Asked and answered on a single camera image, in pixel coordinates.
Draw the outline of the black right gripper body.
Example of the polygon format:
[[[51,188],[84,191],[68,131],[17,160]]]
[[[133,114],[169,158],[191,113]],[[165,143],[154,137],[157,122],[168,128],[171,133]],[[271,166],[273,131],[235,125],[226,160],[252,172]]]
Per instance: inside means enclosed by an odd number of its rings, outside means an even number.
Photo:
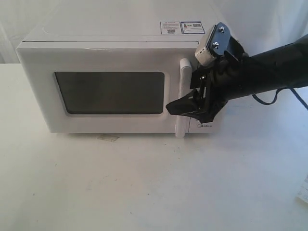
[[[242,45],[230,38],[221,57],[208,66],[200,65],[192,73],[191,89],[198,90],[204,98],[202,111],[215,111],[218,114],[229,100],[248,95],[244,54]]]

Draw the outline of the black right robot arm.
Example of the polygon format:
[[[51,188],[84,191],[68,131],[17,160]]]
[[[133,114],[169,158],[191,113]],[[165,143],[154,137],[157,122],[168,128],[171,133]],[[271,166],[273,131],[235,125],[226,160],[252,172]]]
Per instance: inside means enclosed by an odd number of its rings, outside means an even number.
[[[228,101],[284,89],[294,91],[308,85],[308,37],[254,56],[244,52],[231,38],[237,51],[226,51],[208,66],[192,73],[191,92],[170,102],[166,109],[171,115],[186,116],[201,123],[212,122]]]

